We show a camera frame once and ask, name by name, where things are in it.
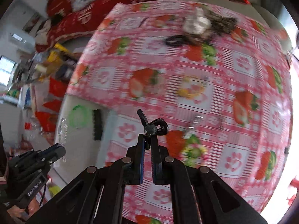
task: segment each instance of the scissors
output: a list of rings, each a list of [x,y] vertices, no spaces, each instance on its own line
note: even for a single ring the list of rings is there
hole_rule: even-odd
[[[192,44],[185,35],[173,35],[165,39],[165,44],[171,47],[179,47],[184,44]]]

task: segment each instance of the pink tablecloth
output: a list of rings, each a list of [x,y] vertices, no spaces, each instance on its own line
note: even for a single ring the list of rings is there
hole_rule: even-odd
[[[213,5],[208,6],[218,14],[236,17],[240,28],[233,36],[213,40],[213,63],[204,55],[200,59],[188,56],[188,45],[167,47],[163,39],[182,33],[183,22],[195,5],[181,1],[116,5],[85,48],[67,93],[118,112],[107,161],[125,156],[128,147],[136,144],[138,133],[143,132],[138,108],[149,120],[163,117],[170,130],[183,130],[195,115],[202,115],[204,121],[195,134],[208,152],[197,163],[209,166],[261,211],[278,183],[284,149],[290,142],[292,100],[287,62],[269,28]],[[125,38],[118,49],[117,38]],[[143,68],[157,69],[165,90],[132,99],[129,79],[133,71]],[[208,76],[204,93],[192,100],[178,97],[183,76]],[[242,91],[254,94],[258,104],[243,124],[243,119],[234,115],[236,93]],[[221,130],[217,128],[219,117],[223,119]],[[165,137],[159,137],[159,142],[165,145]],[[273,166],[265,173],[269,158]],[[152,183],[149,152],[145,155],[144,183],[126,187],[123,216],[136,221],[137,214],[172,223],[170,188]]]

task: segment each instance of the checkered pattern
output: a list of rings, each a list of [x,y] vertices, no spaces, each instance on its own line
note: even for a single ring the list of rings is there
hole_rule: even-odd
[[[79,61],[88,66],[89,73],[77,84],[69,85],[67,93],[119,113],[106,162],[125,156],[126,149],[136,144],[138,133],[142,133],[136,114],[138,108],[144,110],[148,118],[163,117],[173,129],[185,128],[194,115],[203,115],[204,121],[195,133],[208,150],[205,164],[252,207],[261,211],[283,170],[284,148],[290,144],[289,128],[292,124],[289,68],[276,36],[267,27],[267,36],[263,35],[246,16],[208,5],[223,16],[235,16],[238,27],[248,34],[241,43],[229,35],[215,38],[212,45],[216,48],[216,65],[208,66],[204,59],[195,62],[186,58],[187,45],[171,48],[163,43],[164,38],[182,33],[183,22],[192,14],[195,4],[181,1],[148,4],[146,11],[139,12],[133,12],[132,5],[116,6],[108,15],[115,23],[95,32]],[[165,14],[173,15],[175,20],[166,22],[164,27],[154,27],[155,18]],[[124,36],[130,38],[124,53],[108,54],[112,40]],[[154,51],[150,47],[151,41],[160,43]],[[274,67],[281,75],[283,93],[268,84],[267,66]],[[131,99],[129,79],[133,71],[147,67],[157,69],[163,75],[164,88],[157,95]],[[209,77],[208,103],[178,97],[183,76]],[[244,90],[257,96],[259,109],[252,112],[250,122],[241,127],[234,119],[233,101],[235,93]],[[219,119],[222,121],[221,130],[218,128]],[[256,180],[261,156],[270,150],[277,156],[272,177],[267,181]],[[170,200],[166,194],[168,187],[151,185],[148,153],[144,169],[143,185],[127,186],[123,216],[136,221],[135,215],[142,214],[162,223],[172,223]]]

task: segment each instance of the metal clip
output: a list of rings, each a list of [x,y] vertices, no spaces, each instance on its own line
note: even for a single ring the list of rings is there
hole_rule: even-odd
[[[204,79],[203,79],[203,82],[202,82],[202,86],[203,86],[204,88],[206,88],[208,82],[209,82],[209,77],[208,77],[208,76],[205,76]]]
[[[195,116],[195,118],[193,119],[192,123],[188,126],[188,128],[186,129],[184,135],[183,135],[183,139],[188,140],[192,134],[194,133],[194,129],[195,127],[204,119],[203,116],[201,115],[197,115]]]

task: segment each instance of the screw head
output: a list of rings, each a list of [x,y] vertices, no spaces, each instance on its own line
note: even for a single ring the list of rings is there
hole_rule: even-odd
[[[146,136],[154,136],[157,134],[157,127],[155,125],[147,125],[144,128],[144,134]]]
[[[123,158],[123,163],[130,163],[132,161],[132,159],[130,157],[124,157]]]
[[[208,173],[210,170],[207,166],[202,166],[199,168],[199,170],[202,172],[202,173]]]
[[[174,161],[173,157],[172,156],[167,156],[164,158],[165,162],[168,162],[168,163],[171,163]]]
[[[86,171],[87,171],[87,173],[94,173],[96,170],[97,170],[96,167],[90,166],[90,167],[87,168]]]

